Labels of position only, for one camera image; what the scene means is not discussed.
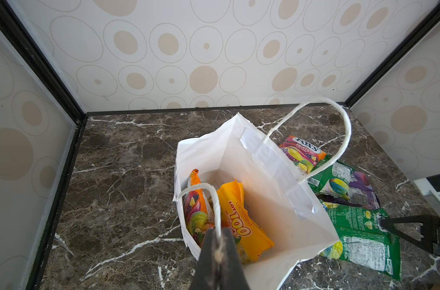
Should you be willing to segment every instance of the patterned wall panel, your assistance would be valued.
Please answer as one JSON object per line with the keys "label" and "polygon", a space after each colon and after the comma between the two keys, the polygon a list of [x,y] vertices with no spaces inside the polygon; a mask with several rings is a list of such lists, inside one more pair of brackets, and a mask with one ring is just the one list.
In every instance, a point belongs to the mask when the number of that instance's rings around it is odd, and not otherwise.
{"label": "patterned wall panel", "polygon": [[0,32],[0,289],[28,277],[74,130],[36,80]]}
{"label": "patterned wall panel", "polygon": [[440,173],[440,22],[351,108],[410,179]]}
{"label": "patterned wall panel", "polygon": [[8,0],[86,111],[345,101],[436,0]]}

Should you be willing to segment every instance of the barcode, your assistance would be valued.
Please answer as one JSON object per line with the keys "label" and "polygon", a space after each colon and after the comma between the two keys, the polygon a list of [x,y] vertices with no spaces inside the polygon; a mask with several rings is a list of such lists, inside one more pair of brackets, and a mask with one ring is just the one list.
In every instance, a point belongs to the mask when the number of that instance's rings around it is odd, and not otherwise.
{"label": "barcode", "polygon": [[318,186],[318,185],[320,184],[320,181],[319,181],[319,180],[316,180],[315,178],[312,178],[312,177],[308,178],[308,179],[307,179],[307,182],[308,182],[308,183],[311,183],[311,184],[313,184],[313,185],[315,185],[315,186]]}

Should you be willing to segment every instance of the bag handle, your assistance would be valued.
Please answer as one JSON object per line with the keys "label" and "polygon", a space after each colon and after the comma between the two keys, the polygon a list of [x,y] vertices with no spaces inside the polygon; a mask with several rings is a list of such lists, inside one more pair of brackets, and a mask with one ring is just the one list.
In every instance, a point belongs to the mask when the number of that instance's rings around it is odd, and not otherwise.
{"label": "bag handle", "polygon": [[214,218],[215,218],[215,234],[217,235],[217,240],[220,241],[220,238],[221,238],[220,201],[218,200],[217,191],[215,190],[215,188],[213,186],[211,186],[208,183],[199,183],[199,184],[195,184],[193,186],[190,186],[190,187],[186,188],[185,190],[183,190],[182,192],[180,192],[180,194],[176,198],[176,201],[177,202],[180,201],[182,199],[182,197],[184,195],[186,195],[187,193],[189,193],[190,191],[198,190],[198,189],[206,189],[210,193],[210,196],[212,197],[213,214],[214,214]]}
{"label": "bag handle", "polygon": [[304,180],[319,174],[321,171],[324,171],[325,169],[327,169],[328,167],[330,167],[331,165],[333,165],[336,160],[338,160],[342,154],[344,154],[344,151],[346,151],[347,146],[349,145],[349,141],[351,139],[351,131],[352,131],[352,126],[351,126],[351,120],[349,119],[349,116],[347,115],[347,112],[344,110],[343,107],[341,107],[337,102],[330,100],[328,98],[325,97],[315,97],[312,98],[312,101],[305,101],[302,104],[299,104],[297,107],[295,107],[291,112],[289,112],[289,114],[287,114],[275,127],[271,128],[270,131],[268,131],[267,136],[265,136],[265,138],[262,140],[263,142],[265,142],[267,140],[267,138],[270,137],[271,133],[273,133],[274,131],[278,130],[278,128],[284,123],[286,122],[289,118],[291,118],[298,110],[302,109],[304,106],[308,105],[309,103],[313,103],[313,102],[325,102],[328,103],[330,105],[332,105],[333,107],[336,108],[336,110],[342,115],[343,120],[344,120],[344,128],[345,128],[345,137],[343,140],[343,143],[340,145],[338,151],[336,152],[336,154],[333,155],[333,157],[331,157],[330,160],[328,160],[328,162],[326,162],[324,165],[322,165],[321,167],[319,167],[318,169],[316,169],[315,171],[310,172],[308,175],[303,176],[303,177],[299,177],[298,178],[298,183],[301,184],[302,182],[304,182]]}

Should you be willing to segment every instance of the green candy packet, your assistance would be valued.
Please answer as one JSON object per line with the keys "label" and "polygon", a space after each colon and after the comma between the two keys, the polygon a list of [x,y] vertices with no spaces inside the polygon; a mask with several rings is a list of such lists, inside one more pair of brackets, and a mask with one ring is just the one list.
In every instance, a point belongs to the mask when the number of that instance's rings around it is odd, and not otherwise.
{"label": "green candy packet", "polygon": [[328,202],[322,205],[340,240],[320,255],[359,264],[401,280],[399,237],[379,226],[380,218],[389,218],[383,208],[369,211]]}
{"label": "green candy packet", "polygon": [[[312,171],[324,165],[331,156],[326,155]],[[354,169],[342,162],[336,161],[333,165],[307,179],[310,188],[316,193],[331,194],[349,200],[349,182]]]}

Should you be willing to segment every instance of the black metal frame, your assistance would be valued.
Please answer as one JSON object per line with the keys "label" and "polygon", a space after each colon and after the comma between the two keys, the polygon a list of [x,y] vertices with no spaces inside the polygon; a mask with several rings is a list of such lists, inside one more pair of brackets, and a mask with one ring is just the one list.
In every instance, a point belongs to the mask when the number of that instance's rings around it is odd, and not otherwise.
{"label": "black metal frame", "polygon": [[[409,36],[397,46],[397,48],[383,61],[376,70],[356,89],[356,91],[345,101],[339,104],[347,107],[353,106],[385,73],[387,73],[397,61],[399,61],[418,41],[425,36],[440,21],[440,4],[409,34]],[[37,255],[33,263],[26,289],[37,290],[40,287],[49,252],[54,240],[55,230],[59,222],[60,213],[68,188],[68,183],[73,171],[73,166],[78,154],[86,120],[89,116],[116,115],[116,114],[140,114],[155,112],[187,112],[187,111],[207,111],[218,109],[263,109],[263,108],[283,108],[294,107],[295,104],[284,105],[264,105],[264,106],[239,106],[221,108],[194,108],[194,109],[160,109],[160,110],[127,110],[127,111],[106,111],[89,112],[85,114],[78,106],[54,68],[46,59],[40,48],[31,38],[30,34],[23,26],[12,8],[6,0],[0,0],[0,30],[5,37],[12,43],[21,57],[31,67],[37,77],[43,82],[50,93],[55,97],[60,106],[77,124],[71,147],[69,148],[64,169],[60,176],[59,186],[54,197],[53,205],[46,221],[44,232],[40,240]]]}

